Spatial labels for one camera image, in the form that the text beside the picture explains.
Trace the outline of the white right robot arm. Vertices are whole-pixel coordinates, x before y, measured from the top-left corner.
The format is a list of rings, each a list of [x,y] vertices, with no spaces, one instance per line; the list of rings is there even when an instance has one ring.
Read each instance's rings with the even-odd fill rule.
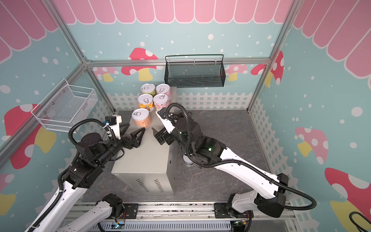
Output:
[[[156,111],[164,128],[156,133],[160,144],[177,143],[183,154],[201,168],[223,171],[252,188],[243,194],[231,194],[227,212],[237,217],[246,211],[260,212],[278,218],[285,209],[305,211],[317,206],[310,195],[291,188],[289,178],[266,172],[235,154],[222,142],[203,135],[200,125],[181,104],[171,103]]]

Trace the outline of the brown label can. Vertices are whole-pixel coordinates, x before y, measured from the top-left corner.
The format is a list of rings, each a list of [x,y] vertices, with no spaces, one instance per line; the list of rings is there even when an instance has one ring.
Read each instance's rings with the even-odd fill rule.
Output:
[[[141,128],[148,128],[152,123],[149,111],[145,108],[134,110],[131,117],[135,124]]]

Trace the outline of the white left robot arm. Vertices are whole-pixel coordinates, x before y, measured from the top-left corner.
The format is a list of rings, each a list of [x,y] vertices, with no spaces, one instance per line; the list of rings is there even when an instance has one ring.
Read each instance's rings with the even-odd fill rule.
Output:
[[[125,137],[129,124],[121,124],[119,115],[106,116],[105,121],[84,119],[71,127],[68,138],[77,152],[71,164],[62,171],[58,178],[58,189],[41,211],[36,220],[27,228],[28,232],[51,232],[65,218],[71,207],[92,186],[105,168],[106,163],[116,161],[121,156],[119,152],[125,149],[138,148],[145,133],[140,128]],[[82,125],[96,123],[109,136],[103,140],[99,133],[89,133],[77,142],[73,134]]]

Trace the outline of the green label can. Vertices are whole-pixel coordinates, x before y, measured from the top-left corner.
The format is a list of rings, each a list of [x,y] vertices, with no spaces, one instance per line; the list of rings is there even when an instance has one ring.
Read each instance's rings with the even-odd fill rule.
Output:
[[[144,84],[141,86],[141,92],[142,94],[149,94],[153,97],[156,96],[156,86],[154,84]]]

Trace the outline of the yellow label can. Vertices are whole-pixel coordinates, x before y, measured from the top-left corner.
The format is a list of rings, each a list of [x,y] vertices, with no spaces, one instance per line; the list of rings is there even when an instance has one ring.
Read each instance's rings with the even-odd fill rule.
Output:
[[[142,94],[138,97],[138,104],[140,108],[147,109],[149,112],[155,110],[153,96],[150,94]]]

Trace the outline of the pink white label can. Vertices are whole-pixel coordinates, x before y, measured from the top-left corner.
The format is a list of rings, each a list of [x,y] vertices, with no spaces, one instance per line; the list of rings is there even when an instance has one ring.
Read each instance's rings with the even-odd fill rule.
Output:
[[[157,94],[153,97],[153,103],[156,110],[160,110],[161,108],[168,107],[169,97],[166,94]]]

